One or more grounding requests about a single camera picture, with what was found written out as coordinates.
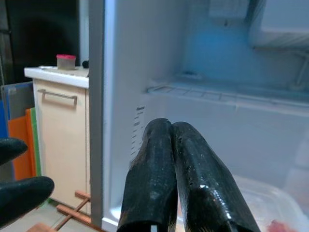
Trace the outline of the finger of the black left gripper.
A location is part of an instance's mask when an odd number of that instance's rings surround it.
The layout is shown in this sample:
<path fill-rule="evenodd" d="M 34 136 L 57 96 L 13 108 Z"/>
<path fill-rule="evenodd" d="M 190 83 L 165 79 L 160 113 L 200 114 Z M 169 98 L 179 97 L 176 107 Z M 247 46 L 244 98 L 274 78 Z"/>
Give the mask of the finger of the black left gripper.
<path fill-rule="evenodd" d="M 46 176 L 0 183 L 0 229 L 44 203 L 54 187 L 53 180 Z"/>
<path fill-rule="evenodd" d="M 17 138 L 0 138 L 0 166 L 26 152 L 28 146 Z"/>

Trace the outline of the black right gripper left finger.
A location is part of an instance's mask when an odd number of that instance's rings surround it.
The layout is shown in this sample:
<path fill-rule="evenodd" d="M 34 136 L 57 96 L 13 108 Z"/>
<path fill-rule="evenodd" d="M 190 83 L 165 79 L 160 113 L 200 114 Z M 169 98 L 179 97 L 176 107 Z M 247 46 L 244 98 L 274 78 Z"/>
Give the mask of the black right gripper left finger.
<path fill-rule="evenodd" d="M 175 232 L 178 191 L 172 134 L 165 118 L 146 126 L 126 175 L 117 232 Z"/>

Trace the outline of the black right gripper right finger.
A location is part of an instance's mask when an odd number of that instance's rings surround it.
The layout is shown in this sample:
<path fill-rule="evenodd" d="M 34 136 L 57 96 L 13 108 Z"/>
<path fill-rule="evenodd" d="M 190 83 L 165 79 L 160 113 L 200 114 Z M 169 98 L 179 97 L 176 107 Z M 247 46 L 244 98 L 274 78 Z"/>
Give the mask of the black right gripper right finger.
<path fill-rule="evenodd" d="M 261 232 L 231 172 L 191 124 L 173 124 L 185 232 Z"/>

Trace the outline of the clear plastic meat container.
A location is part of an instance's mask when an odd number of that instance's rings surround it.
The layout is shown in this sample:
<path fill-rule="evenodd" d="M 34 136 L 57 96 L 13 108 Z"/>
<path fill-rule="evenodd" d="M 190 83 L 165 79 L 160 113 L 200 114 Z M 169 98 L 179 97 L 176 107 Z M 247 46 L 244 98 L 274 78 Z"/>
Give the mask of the clear plastic meat container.
<path fill-rule="evenodd" d="M 273 220 L 297 232 L 309 232 L 309 218 L 298 203 L 283 190 L 269 184 L 233 176 L 261 232 Z"/>

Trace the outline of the orange flat board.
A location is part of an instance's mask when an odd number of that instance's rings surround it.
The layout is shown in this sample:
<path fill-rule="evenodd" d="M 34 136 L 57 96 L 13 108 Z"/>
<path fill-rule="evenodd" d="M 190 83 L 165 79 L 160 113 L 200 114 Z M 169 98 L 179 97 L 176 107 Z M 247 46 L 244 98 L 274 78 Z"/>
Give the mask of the orange flat board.
<path fill-rule="evenodd" d="M 25 110 L 24 116 L 8 120 L 8 133 L 17 142 L 17 155 L 13 160 L 15 179 L 34 177 L 36 166 L 30 109 Z"/>

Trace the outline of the green flat board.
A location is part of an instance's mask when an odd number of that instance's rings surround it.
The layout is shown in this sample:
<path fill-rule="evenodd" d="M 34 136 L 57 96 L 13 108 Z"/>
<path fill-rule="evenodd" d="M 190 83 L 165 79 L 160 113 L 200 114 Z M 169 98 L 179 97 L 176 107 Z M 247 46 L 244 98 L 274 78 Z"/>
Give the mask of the green flat board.
<path fill-rule="evenodd" d="M 35 108 L 30 109 L 36 175 L 42 175 Z"/>

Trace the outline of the blue flat board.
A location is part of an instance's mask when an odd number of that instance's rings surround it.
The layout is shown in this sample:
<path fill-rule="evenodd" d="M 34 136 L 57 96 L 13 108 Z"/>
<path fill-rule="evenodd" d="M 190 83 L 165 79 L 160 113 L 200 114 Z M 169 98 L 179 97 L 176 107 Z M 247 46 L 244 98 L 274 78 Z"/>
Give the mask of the blue flat board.
<path fill-rule="evenodd" d="M 0 86 L 0 138 L 8 137 L 8 115 L 7 97 L 5 85 Z"/>

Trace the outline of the beige kitchen cabinet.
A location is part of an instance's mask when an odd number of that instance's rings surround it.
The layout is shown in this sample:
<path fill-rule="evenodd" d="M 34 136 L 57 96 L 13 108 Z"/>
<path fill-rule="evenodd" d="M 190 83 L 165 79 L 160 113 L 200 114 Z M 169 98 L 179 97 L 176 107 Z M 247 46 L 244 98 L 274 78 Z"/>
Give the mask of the beige kitchen cabinet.
<path fill-rule="evenodd" d="M 90 193 L 88 71 L 40 66 L 24 74 L 33 82 L 42 174 L 55 183 L 51 199 L 75 208 L 80 203 L 75 191 Z M 78 96 L 77 104 L 39 89 Z"/>

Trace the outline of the wooden slatted rack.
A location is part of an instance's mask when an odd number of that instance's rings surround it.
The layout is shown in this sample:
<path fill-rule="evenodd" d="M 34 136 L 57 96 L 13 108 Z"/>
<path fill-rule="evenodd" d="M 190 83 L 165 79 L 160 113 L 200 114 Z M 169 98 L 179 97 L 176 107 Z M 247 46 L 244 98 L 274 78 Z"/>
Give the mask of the wooden slatted rack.
<path fill-rule="evenodd" d="M 91 225 L 91 218 L 90 216 L 82 213 L 80 210 L 88 203 L 90 203 L 91 196 L 85 192 L 82 192 L 80 190 L 76 190 L 74 193 L 74 196 L 82 202 L 78 204 L 78 206 L 74 209 L 69 208 L 68 206 L 65 206 L 63 204 L 59 204 L 56 209 L 57 211 L 61 212 L 62 214 L 65 214 L 65 218 L 54 228 L 49 227 L 43 223 L 37 223 L 34 226 L 32 226 L 30 229 L 28 229 L 26 232 L 59 232 L 60 229 L 71 219 L 77 220 L 81 222 L 84 225 L 90 226 Z"/>

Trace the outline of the grey flat board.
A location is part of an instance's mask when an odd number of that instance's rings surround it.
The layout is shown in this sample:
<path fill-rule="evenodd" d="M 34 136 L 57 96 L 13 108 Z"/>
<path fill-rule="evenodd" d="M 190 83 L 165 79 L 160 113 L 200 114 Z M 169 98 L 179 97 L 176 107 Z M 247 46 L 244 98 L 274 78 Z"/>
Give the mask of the grey flat board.
<path fill-rule="evenodd" d="M 25 116 L 26 110 L 34 107 L 32 81 L 3 85 L 1 94 L 7 121 Z"/>

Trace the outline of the pink lidded plastic jar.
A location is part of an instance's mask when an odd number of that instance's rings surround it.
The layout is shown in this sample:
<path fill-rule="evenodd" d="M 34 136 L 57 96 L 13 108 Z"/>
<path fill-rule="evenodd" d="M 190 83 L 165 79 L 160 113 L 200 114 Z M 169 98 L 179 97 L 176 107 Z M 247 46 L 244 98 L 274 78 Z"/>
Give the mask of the pink lidded plastic jar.
<path fill-rule="evenodd" d="M 57 68 L 60 70 L 74 70 L 76 56 L 74 55 L 65 55 L 65 54 L 57 54 Z"/>

